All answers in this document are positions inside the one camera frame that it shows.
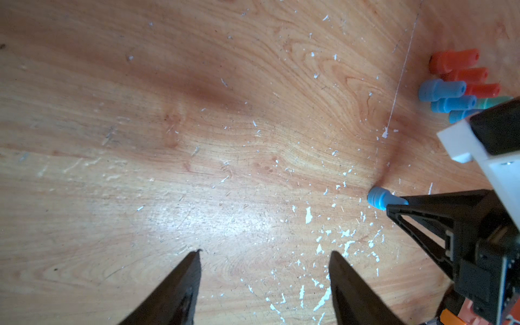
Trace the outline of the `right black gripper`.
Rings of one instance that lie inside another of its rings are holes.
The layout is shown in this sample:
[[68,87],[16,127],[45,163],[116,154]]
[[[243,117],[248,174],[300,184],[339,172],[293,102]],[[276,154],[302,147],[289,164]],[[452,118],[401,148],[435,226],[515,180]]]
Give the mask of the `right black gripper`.
[[[491,324],[502,324],[519,295],[519,230],[493,190],[402,196],[387,216],[435,262],[455,291],[472,300],[473,311]],[[446,250],[397,215],[399,209],[453,206]]]

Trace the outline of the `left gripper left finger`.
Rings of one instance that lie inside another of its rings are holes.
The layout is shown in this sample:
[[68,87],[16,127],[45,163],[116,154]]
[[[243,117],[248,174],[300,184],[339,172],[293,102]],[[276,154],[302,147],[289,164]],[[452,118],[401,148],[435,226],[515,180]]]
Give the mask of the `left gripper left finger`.
[[201,274],[192,251],[121,324],[193,324]]

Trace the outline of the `red stamp body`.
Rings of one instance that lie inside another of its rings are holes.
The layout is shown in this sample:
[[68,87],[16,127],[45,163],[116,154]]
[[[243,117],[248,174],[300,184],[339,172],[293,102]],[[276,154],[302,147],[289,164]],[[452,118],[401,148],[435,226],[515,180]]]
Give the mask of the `red stamp body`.
[[488,79],[489,71],[487,68],[470,68],[452,70],[449,73],[442,74],[443,81],[464,81],[468,84],[482,84]]
[[501,92],[501,84],[468,84],[465,91],[466,96],[475,96],[477,98],[496,98]]
[[464,51],[439,51],[429,61],[431,74],[447,74],[453,70],[468,69],[475,66],[480,58],[478,49]]

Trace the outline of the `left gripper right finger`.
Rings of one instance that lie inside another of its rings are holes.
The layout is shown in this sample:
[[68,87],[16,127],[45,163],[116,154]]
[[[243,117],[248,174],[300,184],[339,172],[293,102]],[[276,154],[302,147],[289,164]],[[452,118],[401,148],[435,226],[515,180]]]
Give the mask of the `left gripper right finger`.
[[329,273],[338,324],[403,323],[337,251],[330,255]]

